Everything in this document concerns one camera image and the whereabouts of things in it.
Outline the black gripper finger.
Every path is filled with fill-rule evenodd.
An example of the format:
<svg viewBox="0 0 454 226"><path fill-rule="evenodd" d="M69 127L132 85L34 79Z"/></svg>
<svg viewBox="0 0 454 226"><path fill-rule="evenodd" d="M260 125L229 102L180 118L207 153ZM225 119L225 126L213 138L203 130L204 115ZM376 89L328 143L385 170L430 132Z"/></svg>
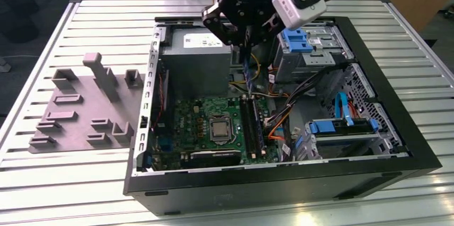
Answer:
<svg viewBox="0 0 454 226"><path fill-rule="evenodd" d="M219 40L240 49L247 47L245 11L237 5L213 4L201 12L201 22Z"/></svg>
<svg viewBox="0 0 454 226"><path fill-rule="evenodd" d="M252 48L260 43L272 40L281 30L283 21L280 17L273 14L265 22L247 27L247 46Z"/></svg>

